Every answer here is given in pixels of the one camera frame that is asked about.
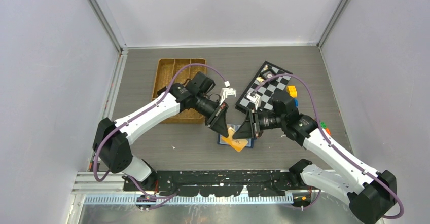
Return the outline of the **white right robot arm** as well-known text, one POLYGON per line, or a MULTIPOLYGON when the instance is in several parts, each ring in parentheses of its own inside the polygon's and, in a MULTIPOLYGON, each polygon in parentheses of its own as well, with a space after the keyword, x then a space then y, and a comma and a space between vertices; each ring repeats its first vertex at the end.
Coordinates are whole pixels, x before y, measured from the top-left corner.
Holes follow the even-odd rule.
POLYGON ((324 160, 334 172, 325 171, 301 159, 289 168, 290 184, 302 189, 316 187, 348 205, 362 223, 376 223, 397 203, 397 180, 385 170, 380 172, 353 156, 339 145, 316 119, 299 112, 287 92, 271 96, 272 109, 261 110, 260 96, 249 92, 253 105, 233 139, 259 138, 265 130, 281 129, 284 135, 324 160))

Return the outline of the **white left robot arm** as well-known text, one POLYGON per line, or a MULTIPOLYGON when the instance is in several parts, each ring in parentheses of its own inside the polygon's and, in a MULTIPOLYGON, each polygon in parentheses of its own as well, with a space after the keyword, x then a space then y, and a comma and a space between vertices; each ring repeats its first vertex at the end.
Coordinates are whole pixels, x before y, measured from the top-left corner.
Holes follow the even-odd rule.
POLYGON ((227 137, 225 99, 235 96, 236 90, 228 81, 224 84, 220 99, 213 101, 208 92, 215 85, 214 81, 198 72, 185 84, 173 82, 154 101, 127 116, 117 120, 102 119, 93 144, 94 159, 101 159, 111 173, 121 172, 134 178, 142 190, 151 190, 156 182, 154 170, 133 155, 131 145, 154 126, 188 109, 204 116, 206 127, 227 137))

